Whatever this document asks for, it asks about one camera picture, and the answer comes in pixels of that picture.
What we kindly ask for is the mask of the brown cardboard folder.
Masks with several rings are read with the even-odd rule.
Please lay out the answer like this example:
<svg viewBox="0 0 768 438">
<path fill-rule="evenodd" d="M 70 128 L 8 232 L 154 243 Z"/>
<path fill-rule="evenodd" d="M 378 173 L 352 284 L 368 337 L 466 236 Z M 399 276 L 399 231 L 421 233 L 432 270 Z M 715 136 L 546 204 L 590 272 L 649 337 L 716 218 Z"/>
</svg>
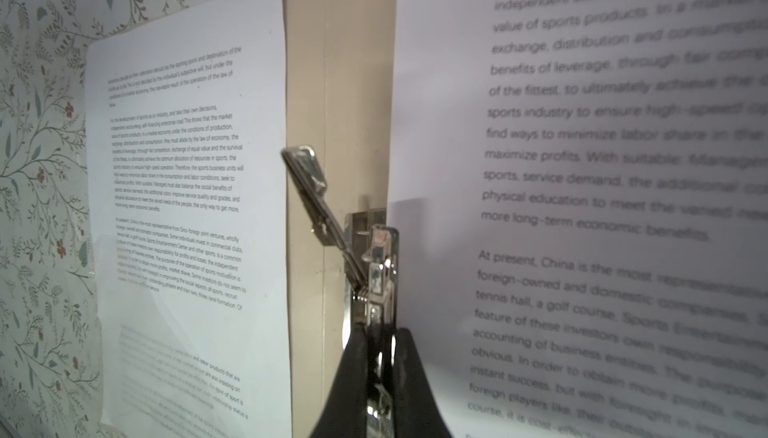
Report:
<svg viewBox="0 0 768 438">
<path fill-rule="evenodd" d="M 396 0 L 285 0 L 287 142 L 315 150 L 344 218 L 387 200 Z M 293 433 L 308 436 L 342 352 L 343 260 L 288 193 Z"/>
</svg>

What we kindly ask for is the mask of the printed paper sheet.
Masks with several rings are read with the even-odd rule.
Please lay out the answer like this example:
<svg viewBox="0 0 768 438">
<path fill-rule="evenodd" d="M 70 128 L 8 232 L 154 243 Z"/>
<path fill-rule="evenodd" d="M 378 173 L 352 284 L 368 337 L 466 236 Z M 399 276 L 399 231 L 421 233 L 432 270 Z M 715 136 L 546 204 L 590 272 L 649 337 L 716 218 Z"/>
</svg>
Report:
<svg viewBox="0 0 768 438">
<path fill-rule="evenodd" d="M 767 0 L 397 0 L 399 323 L 456 437 L 767 433 Z"/>
<path fill-rule="evenodd" d="M 97 42 L 85 78 L 102 420 L 288 437 L 282 0 L 212 0 Z"/>
</svg>

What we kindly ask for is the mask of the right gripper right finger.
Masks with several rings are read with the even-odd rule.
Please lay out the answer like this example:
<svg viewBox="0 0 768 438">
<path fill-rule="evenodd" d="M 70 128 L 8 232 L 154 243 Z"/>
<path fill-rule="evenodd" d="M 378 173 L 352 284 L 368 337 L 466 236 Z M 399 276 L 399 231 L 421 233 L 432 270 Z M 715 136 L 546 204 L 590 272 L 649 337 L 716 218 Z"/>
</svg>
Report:
<svg viewBox="0 0 768 438">
<path fill-rule="evenodd" d="M 397 438 L 451 438 L 437 408 L 411 332 L 395 334 L 394 422 Z"/>
</svg>

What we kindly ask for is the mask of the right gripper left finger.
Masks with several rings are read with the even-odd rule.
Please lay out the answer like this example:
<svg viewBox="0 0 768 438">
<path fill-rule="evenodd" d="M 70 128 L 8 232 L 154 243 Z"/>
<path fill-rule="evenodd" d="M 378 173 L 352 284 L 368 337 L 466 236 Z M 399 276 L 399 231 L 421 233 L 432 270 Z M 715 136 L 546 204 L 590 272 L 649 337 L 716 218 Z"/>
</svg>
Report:
<svg viewBox="0 0 768 438">
<path fill-rule="evenodd" d="M 367 426 L 368 343 L 363 325 L 351 328 L 327 402 L 311 438 L 363 438 Z"/>
</svg>

